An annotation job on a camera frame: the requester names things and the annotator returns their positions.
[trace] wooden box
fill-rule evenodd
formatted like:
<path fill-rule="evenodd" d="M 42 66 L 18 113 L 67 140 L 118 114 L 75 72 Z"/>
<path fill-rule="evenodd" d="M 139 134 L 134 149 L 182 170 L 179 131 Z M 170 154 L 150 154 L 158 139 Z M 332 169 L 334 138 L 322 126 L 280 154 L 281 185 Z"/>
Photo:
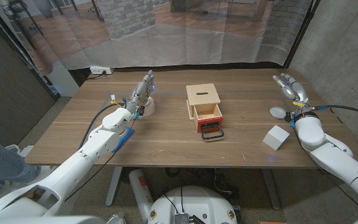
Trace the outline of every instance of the wooden box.
<path fill-rule="evenodd" d="M 203 124 L 222 125 L 223 116 L 218 104 L 221 102 L 214 84 L 188 85 L 187 90 L 187 109 L 189 118 L 194 120 L 196 130 L 201 132 Z"/>

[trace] power strip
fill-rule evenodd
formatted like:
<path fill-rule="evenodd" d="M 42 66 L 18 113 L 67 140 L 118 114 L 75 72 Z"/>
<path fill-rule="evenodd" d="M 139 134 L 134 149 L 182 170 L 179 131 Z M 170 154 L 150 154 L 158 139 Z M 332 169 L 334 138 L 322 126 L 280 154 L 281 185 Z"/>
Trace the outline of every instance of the power strip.
<path fill-rule="evenodd" d="M 89 68 L 93 75 L 100 75 L 103 71 L 106 71 L 106 74 L 110 75 L 114 71 L 113 68 L 106 68 L 106 67 L 99 67 L 99 66 L 92 66 Z"/>

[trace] white foam block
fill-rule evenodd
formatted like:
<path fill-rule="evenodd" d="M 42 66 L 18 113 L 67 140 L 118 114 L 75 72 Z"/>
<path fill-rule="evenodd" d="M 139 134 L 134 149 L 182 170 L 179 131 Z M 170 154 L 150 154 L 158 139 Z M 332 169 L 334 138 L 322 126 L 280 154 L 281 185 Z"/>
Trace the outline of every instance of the white foam block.
<path fill-rule="evenodd" d="M 277 150 L 289 137 L 290 133 L 275 125 L 265 136 L 264 143 Z"/>

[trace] curtain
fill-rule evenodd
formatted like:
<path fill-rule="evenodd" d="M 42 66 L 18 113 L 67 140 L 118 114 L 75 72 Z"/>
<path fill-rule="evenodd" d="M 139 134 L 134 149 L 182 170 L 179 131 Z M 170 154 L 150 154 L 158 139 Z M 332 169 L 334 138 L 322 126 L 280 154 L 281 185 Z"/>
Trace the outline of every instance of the curtain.
<path fill-rule="evenodd" d="M 43 74 L 233 62 L 283 65 L 311 0 L 0 0 Z"/>

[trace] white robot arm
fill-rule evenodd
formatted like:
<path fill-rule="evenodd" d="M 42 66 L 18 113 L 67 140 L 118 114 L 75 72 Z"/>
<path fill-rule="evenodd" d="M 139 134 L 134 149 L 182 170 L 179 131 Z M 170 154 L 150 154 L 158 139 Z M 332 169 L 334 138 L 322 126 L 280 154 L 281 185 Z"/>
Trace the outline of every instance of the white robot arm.
<path fill-rule="evenodd" d="M 273 76 L 281 86 L 284 95 L 293 100 L 296 110 L 291 114 L 291 123 L 295 125 L 302 148 L 321 168 L 350 185 L 358 193 L 358 162 L 343 142 L 324 133 L 318 117 L 312 112 L 308 97 L 302 85 L 287 74 L 283 79 Z"/>
<path fill-rule="evenodd" d="M 145 75 L 124 107 L 107 115 L 102 125 L 93 130 L 88 141 L 43 180 L 13 191 L 0 199 L 0 217 L 49 217 L 58 214 L 62 203 L 69 197 L 79 181 L 100 158 L 111 153 L 120 138 L 126 138 L 125 125 L 132 124 L 136 115 L 144 112 L 154 90 L 152 71 Z M 41 192 L 38 199 L 26 195 Z"/>

